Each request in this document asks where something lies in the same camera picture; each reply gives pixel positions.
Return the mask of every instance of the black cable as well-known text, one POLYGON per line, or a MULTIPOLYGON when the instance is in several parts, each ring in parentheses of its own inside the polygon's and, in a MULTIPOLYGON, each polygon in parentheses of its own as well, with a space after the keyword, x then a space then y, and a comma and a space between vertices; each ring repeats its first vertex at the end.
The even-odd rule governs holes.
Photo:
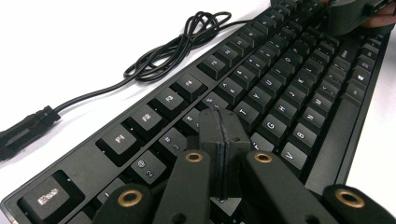
POLYGON ((207 44, 221 30, 248 22, 237 21, 221 26, 230 18, 231 13, 229 12, 218 12, 213 15, 208 12, 197 12, 195 16, 190 17, 186 21, 182 35, 141 56, 136 63, 132 64, 124 72, 123 76, 125 79, 123 81, 99 91, 81 95, 57 106, 55 109, 46 106, 42 110, 27 116, 11 128, 0 132, 0 161, 12 158, 22 148, 43 135, 55 121, 61 118, 58 113, 70 105, 114 91, 133 79, 142 82, 159 80, 178 66, 192 49, 197 49, 207 44), (225 18, 219 21, 218 17, 222 16, 225 16, 225 18))

